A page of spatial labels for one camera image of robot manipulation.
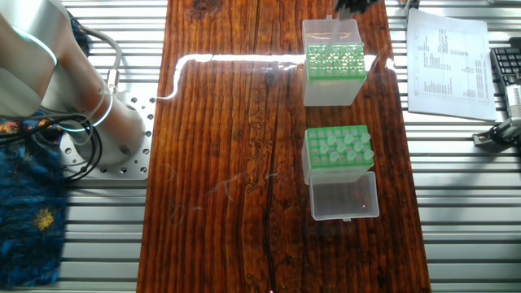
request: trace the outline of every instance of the clear plastic box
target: clear plastic box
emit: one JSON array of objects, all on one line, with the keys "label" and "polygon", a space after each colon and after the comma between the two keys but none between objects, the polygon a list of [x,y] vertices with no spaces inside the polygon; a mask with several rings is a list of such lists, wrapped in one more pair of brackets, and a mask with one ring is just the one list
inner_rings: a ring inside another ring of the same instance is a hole
[{"label": "clear plastic box", "polygon": [[366,125],[308,129],[302,165],[317,221],[379,215],[374,152]]},{"label": "clear plastic box", "polygon": [[351,105],[367,77],[357,21],[304,20],[302,34],[304,105]]},{"label": "clear plastic box", "polygon": [[309,196],[311,215],[316,221],[379,216],[373,172],[313,175]]}]

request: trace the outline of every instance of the blue fabric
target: blue fabric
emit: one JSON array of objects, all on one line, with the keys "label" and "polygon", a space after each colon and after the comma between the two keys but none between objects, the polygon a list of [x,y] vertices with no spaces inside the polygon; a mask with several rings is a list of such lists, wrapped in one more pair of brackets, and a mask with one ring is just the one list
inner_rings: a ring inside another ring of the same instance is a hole
[{"label": "blue fabric", "polygon": [[[71,16],[86,55],[88,37]],[[0,120],[0,135],[38,122]],[[59,162],[58,127],[0,146],[0,290],[56,282],[65,235],[66,189]]]}]

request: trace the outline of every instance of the keyboard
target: keyboard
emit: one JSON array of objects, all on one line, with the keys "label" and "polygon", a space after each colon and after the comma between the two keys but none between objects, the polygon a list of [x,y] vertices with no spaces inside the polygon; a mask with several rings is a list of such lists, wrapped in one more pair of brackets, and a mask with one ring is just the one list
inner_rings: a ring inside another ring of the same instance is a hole
[{"label": "keyboard", "polygon": [[516,73],[521,74],[521,50],[519,48],[496,48],[491,51],[493,70],[501,80],[503,92],[508,85],[515,85]]}]

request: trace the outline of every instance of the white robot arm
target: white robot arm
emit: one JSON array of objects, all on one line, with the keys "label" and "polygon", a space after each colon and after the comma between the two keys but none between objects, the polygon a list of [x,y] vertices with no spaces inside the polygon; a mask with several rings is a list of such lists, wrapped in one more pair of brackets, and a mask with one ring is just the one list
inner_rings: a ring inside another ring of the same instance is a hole
[{"label": "white robot arm", "polygon": [[[100,164],[127,160],[141,146],[141,116],[122,103],[77,45],[60,0],[0,0],[0,116],[81,113],[103,141]],[[88,138],[77,122],[60,124],[74,142]],[[84,158],[89,144],[76,144]]]}]

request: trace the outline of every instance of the wood grain surface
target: wood grain surface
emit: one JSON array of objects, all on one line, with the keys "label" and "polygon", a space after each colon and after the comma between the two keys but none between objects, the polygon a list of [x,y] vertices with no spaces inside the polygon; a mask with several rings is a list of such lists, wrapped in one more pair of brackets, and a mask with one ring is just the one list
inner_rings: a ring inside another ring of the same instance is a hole
[{"label": "wood grain surface", "polygon": [[[332,7],[169,1],[159,95],[199,62],[158,100],[138,292],[431,291],[384,4],[357,17],[376,61],[351,107],[304,107],[301,65],[240,61],[303,54],[302,20]],[[368,125],[378,218],[311,217],[304,131],[340,125]]]}]

